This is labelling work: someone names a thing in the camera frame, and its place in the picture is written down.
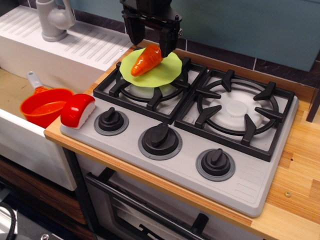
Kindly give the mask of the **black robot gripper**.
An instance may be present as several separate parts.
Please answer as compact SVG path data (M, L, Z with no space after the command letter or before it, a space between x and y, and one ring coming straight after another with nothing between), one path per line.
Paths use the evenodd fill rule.
M126 33L133 45L145 38L145 29L159 31L161 56L166 58L182 36L182 16L171 7L170 0L121 0Z

